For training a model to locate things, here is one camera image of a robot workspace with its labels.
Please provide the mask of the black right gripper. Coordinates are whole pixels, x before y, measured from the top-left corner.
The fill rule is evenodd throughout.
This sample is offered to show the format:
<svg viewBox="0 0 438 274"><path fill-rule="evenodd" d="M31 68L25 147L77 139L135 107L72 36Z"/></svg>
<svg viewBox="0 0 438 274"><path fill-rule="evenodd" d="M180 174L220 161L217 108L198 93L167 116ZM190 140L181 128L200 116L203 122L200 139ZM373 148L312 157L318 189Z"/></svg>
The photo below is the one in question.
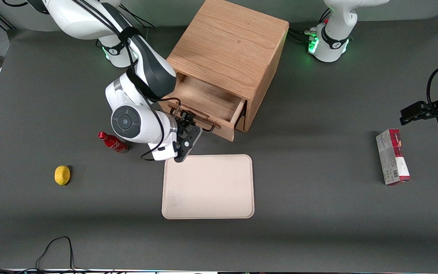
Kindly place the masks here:
<svg viewBox="0 0 438 274"><path fill-rule="evenodd" d="M177 143L192 143L191 128L196 126L196 121L194 120L196 115L181 108L171 108L170 114L177 123Z"/></svg>

